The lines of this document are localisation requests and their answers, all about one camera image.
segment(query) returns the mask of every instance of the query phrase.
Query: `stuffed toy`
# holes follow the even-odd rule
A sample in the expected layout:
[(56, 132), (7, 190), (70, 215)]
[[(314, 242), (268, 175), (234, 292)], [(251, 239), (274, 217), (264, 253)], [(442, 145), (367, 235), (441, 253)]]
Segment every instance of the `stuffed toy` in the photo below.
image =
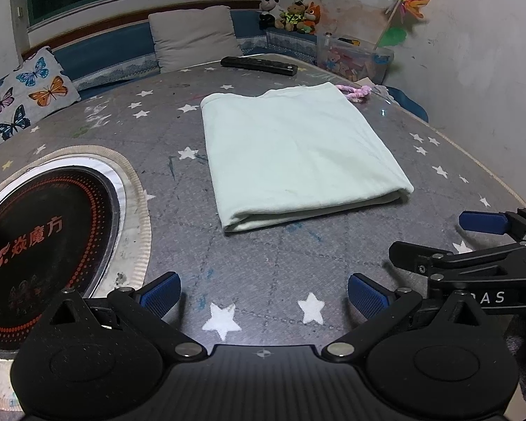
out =
[(261, 0), (259, 3), (259, 29), (264, 30), (265, 28), (274, 27), (275, 19), (281, 14), (281, 9), (277, 5), (279, 0)]
[(314, 5), (313, 1), (304, 12), (304, 20), (296, 24), (298, 33), (313, 35), (316, 32), (316, 24), (320, 21), (320, 6)]
[(303, 0), (293, 2), (281, 13), (281, 19), (275, 20), (275, 28), (284, 28), (286, 31), (293, 31), (304, 19), (304, 12), (308, 5), (304, 5)]

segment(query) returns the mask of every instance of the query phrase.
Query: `orange butterfly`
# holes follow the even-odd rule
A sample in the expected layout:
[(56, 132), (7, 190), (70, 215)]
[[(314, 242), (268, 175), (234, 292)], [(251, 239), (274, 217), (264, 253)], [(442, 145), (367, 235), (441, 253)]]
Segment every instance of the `orange butterfly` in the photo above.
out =
[(64, 86), (64, 81), (62, 77), (55, 76), (51, 87), (40, 92), (30, 93), (29, 98), (37, 101), (39, 106), (48, 106), (51, 102), (51, 97), (56, 99), (55, 95), (66, 96), (68, 94), (68, 89)]

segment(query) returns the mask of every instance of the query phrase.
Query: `teddy bear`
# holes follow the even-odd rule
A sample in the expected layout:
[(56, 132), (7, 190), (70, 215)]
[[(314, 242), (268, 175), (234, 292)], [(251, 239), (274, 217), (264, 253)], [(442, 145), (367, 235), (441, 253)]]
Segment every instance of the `teddy bear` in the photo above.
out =
[(275, 20), (275, 28), (293, 31), (296, 25), (304, 19), (306, 9), (308, 9), (308, 5), (305, 5), (303, 0), (293, 2), (285, 12), (281, 13), (281, 19)]
[(278, 19), (281, 14), (281, 7), (278, 6), (279, 0), (261, 0), (259, 3), (259, 29), (274, 27), (275, 19)]
[(330, 50), (325, 61), (325, 68), (329, 71), (337, 72), (339, 70), (338, 63), (340, 60), (341, 56), (337, 52)]
[(313, 35), (316, 32), (316, 24), (320, 21), (320, 16), (320, 5), (315, 5), (312, 1), (306, 11), (304, 11), (303, 21), (296, 24), (298, 33)]

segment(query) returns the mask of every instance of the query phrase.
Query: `orange fox plush toy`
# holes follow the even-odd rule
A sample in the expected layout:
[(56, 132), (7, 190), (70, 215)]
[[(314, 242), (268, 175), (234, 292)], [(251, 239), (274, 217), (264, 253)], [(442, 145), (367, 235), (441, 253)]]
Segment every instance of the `orange fox plush toy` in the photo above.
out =
[(296, 25), (298, 33), (313, 35), (316, 32), (316, 24), (320, 21), (320, 15), (320, 6), (312, 1), (304, 12), (304, 20)]

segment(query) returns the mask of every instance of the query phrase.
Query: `metal screw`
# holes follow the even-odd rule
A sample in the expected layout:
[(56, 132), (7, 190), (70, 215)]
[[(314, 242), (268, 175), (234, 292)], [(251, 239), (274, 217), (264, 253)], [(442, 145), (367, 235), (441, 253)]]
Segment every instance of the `metal screw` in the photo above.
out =
[(193, 356), (197, 356), (198, 354), (202, 353), (202, 347), (198, 343), (185, 342), (185, 343), (180, 343), (179, 345), (176, 345), (175, 352), (179, 356), (193, 357)]
[(328, 345), (328, 351), (333, 356), (344, 357), (349, 356), (355, 352), (355, 347), (346, 342), (335, 342)]

